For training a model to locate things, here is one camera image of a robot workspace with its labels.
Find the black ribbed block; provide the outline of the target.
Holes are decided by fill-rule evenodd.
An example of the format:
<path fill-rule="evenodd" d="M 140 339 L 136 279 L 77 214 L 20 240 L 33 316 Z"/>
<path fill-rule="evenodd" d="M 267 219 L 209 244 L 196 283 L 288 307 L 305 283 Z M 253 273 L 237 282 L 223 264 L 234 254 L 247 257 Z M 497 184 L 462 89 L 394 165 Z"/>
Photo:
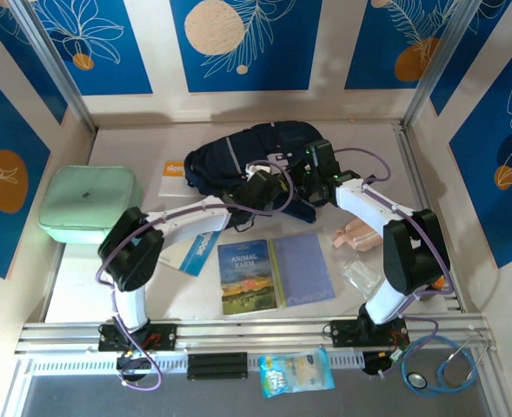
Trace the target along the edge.
<path fill-rule="evenodd" d="M 248 354 L 245 352 L 189 354 L 189 381 L 241 380 L 248 377 Z"/>

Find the Animal Farm book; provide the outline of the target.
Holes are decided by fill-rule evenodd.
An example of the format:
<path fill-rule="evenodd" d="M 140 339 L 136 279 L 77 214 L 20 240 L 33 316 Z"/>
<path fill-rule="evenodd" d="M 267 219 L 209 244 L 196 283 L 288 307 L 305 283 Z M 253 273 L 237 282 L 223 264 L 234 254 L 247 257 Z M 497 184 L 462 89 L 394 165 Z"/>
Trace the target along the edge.
<path fill-rule="evenodd" d="M 225 316 L 277 309 L 276 288 L 266 240 L 217 247 Z"/>

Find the blue floral wall panel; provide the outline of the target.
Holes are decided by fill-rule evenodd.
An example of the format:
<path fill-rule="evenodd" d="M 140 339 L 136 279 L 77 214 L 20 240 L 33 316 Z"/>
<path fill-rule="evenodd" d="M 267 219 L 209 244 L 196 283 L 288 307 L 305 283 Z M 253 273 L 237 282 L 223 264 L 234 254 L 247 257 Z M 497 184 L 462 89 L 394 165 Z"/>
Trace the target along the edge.
<path fill-rule="evenodd" d="M 32 7 L 82 95 L 152 92 L 124 0 L 36 0 Z"/>
<path fill-rule="evenodd" d="M 322 0 L 170 0 L 189 92 L 306 90 Z"/>
<path fill-rule="evenodd" d="M 346 89 L 413 89 L 449 20 L 469 0 L 368 0 Z M 462 80 L 512 0 L 481 0 L 438 85 Z"/>
<path fill-rule="evenodd" d="M 0 90 L 0 278 L 10 271 L 50 150 Z"/>
<path fill-rule="evenodd" d="M 512 58 L 449 146 L 501 268 L 512 262 Z"/>

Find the orange and white box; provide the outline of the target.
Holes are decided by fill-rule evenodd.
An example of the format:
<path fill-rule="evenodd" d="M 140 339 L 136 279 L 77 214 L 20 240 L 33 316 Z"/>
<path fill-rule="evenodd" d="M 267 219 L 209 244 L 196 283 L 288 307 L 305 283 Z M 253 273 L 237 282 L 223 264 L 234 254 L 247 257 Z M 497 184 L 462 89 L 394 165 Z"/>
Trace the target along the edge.
<path fill-rule="evenodd" d="M 158 194 L 160 196 L 189 196 L 193 188 L 185 178 L 184 163 L 181 161 L 166 161 L 160 181 Z"/>

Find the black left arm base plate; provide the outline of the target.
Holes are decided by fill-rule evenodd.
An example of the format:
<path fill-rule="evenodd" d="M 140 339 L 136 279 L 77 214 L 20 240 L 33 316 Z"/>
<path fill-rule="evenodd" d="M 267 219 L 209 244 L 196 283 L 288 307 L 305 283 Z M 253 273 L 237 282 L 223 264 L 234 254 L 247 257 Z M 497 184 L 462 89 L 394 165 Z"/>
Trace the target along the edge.
<path fill-rule="evenodd" d="M 173 351 L 176 345 L 176 324 L 154 324 L 148 322 L 131 333 L 135 343 L 146 351 Z M 124 331 L 114 323 L 103 323 L 98 327 L 100 352 L 136 351 L 136 345 Z"/>

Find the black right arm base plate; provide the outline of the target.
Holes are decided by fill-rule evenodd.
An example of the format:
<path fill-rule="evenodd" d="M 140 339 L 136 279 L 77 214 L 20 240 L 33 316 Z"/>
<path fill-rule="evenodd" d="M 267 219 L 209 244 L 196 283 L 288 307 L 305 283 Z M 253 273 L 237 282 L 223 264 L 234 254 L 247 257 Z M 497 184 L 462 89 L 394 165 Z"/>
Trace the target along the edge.
<path fill-rule="evenodd" d="M 382 325 L 362 317 L 334 320 L 329 327 L 335 348 L 391 348 L 396 343 L 402 346 L 409 344 L 408 334 L 403 332 L 406 322 L 400 318 Z"/>

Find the navy blue student backpack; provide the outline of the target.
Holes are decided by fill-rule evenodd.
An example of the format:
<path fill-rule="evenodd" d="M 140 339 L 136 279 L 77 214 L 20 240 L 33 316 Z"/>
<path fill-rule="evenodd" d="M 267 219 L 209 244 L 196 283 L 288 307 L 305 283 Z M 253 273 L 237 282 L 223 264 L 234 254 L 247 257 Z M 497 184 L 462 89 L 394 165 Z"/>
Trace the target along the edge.
<path fill-rule="evenodd" d="M 293 195 L 283 212 L 313 223 L 317 207 L 309 202 L 314 199 L 297 194 L 296 179 L 301 174 L 291 174 L 290 167 L 300 159 L 308 161 L 306 147 L 319 140 L 322 140 L 321 133 L 307 122 L 257 124 L 189 152 L 184 160 L 185 178 L 200 194 L 215 195 L 232 203 L 231 196 L 247 194 L 247 181 L 257 170 L 277 175 L 282 189 L 283 174 L 288 173 L 293 182 Z"/>

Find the purple notebook green spine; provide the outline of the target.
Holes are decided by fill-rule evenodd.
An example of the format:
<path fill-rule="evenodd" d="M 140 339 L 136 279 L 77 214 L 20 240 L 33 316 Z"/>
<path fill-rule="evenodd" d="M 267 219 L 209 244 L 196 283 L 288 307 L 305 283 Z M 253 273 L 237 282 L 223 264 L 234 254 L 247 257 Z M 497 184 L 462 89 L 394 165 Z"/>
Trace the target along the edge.
<path fill-rule="evenodd" d="M 283 307 L 336 298 L 317 233 L 280 237 L 269 243 Z"/>

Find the clear plastic bag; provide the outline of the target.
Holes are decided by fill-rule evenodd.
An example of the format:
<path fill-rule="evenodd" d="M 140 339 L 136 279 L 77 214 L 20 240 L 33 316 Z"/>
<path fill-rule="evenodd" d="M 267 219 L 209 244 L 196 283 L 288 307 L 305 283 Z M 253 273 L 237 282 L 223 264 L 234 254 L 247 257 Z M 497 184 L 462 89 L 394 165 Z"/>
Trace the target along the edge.
<path fill-rule="evenodd" d="M 353 285 L 360 294 L 368 299 L 380 283 L 382 276 L 357 257 L 346 261 L 341 269 L 342 276 Z"/>

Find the blue stethoscope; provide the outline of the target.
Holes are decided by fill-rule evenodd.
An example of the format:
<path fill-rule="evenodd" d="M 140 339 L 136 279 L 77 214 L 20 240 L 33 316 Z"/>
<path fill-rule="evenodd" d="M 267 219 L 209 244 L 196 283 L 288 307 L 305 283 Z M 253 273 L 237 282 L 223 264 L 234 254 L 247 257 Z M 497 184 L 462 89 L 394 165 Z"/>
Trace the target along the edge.
<path fill-rule="evenodd" d="M 402 354 L 401 358 L 401 375 L 404 384 L 407 388 L 419 396 L 425 398 L 433 398 L 440 394 L 459 394 L 469 387 L 471 387 L 477 380 L 479 371 L 478 367 L 483 359 L 483 356 L 492 348 L 487 338 L 480 332 L 472 329 L 472 335 L 462 344 L 457 344 L 450 338 L 441 335 L 424 336 L 415 342 L 412 342 Z M 417 373 L 410 372 L 406 368 L 406 360 L 412 355 L 418 352 L 420 348 L 423 348 L 430 341 L 439 341 L 444 345 L 453 348 L 452 354 L 442 362 L 436 370 L 436 385 L 430 385 L 426 378 Z M 482 343 L 483 351 L 477 359 L 474 358 L 472 353 L 468 351 L 470 342 L 480 341 Z M 445 378 L 445 371 L 448 368 L 450 362 L 458 355 L 463 355 L 469 363 L 469 373 L 466 378 L 458 386 L 450 386 Z"/>

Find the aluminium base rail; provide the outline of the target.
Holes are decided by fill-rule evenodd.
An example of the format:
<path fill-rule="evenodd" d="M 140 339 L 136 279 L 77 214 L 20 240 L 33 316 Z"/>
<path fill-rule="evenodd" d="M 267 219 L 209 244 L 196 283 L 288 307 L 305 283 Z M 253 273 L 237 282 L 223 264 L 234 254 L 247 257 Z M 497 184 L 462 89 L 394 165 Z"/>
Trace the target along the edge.
<path fill-rule="evenodd" d="M 334 347 L 329 324 L 334 320 L 354 320 L 352 316 L 299 319 L 245 319 L 209 321 L 152 321 L 154 324 L 176 324 L 176 345 L 173 351 L 187 353 L 266 353 L 295 352 L 310 348 L 379 350 L 388 347 Z M 437 334 L 458 344 L 473 333 L 484 335 L 491 344 L 493 334 L 481 314 L 419 314 L 406 319 L 404 333 L 409 341 Z M 17 354 L 80 354 L 97 353 L 102 323 L 26 324 L 16 346 Z M 482 347 L 472 341 L 470 347 Z"/>

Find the aluminium frame post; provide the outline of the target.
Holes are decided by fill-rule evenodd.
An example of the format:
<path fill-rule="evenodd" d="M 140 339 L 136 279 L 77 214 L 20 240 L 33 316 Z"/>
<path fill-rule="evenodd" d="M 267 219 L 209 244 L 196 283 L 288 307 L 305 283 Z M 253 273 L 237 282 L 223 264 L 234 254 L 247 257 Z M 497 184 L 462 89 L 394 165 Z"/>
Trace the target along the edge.
<path fill-rule="evenodd" d="M 426 66 L 401 125 L 409 129 L 427 105 L 440 116 L 456 93 L 489 38 L 489 24 L 482 17 L 482 0 L 455 0 L 455 14 L 441 35 Z"/>
<path fill-rule="evenodd" d="M 60 57 L 57 48 L 51 41 L 49 34 L 43 27 L 29 0 L 7 1 L 11 12 L 30 41 L 42 65 L 48 71 L 50 78 L 75 113 L 78 121 L 92 136 L 95 136 L 98 127 L 95 125 L 63 59 Z"/>

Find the grey metal shelf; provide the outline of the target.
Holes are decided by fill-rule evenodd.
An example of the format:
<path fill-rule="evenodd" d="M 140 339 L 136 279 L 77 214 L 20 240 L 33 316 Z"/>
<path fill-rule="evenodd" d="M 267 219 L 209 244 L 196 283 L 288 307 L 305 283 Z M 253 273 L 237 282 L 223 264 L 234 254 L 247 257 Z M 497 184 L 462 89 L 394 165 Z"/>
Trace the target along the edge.
<path fill-rule="evenodd" d="M 32 379 L 22 417 L 492 417 L 482 391 L 423 398 L 396 376 L 373 381 L 336 370 L 335 388 L 265 399 L 256 374 L 246 380 L 188 381 L 170 374 L 153 392 L 123 387 L 114 375 Z"/>

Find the blue white notebook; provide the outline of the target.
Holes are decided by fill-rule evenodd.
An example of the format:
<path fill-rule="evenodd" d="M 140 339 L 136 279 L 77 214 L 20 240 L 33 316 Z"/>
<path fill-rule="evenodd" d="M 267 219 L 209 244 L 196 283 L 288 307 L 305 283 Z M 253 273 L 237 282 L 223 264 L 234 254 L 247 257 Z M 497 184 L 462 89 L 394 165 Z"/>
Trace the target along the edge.
<path fill-rule="evenodd" d="M 180 241 L 162 251 L 158 261 L 186 275 L 198 277 L 215 247 L 219 231 L 207 232 Z"/>

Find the mint green lunch box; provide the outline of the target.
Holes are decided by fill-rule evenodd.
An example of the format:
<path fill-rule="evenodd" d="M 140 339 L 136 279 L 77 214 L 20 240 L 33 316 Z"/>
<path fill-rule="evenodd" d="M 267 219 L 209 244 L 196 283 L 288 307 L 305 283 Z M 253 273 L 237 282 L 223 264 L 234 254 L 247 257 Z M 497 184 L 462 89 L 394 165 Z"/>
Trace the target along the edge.
<path fill-rule="evenodd" d="M 53 176 L 37 222 L 57 242 L 100 244 L 123 212 L 142 200 L 129 168 L 66 166 Z"/>

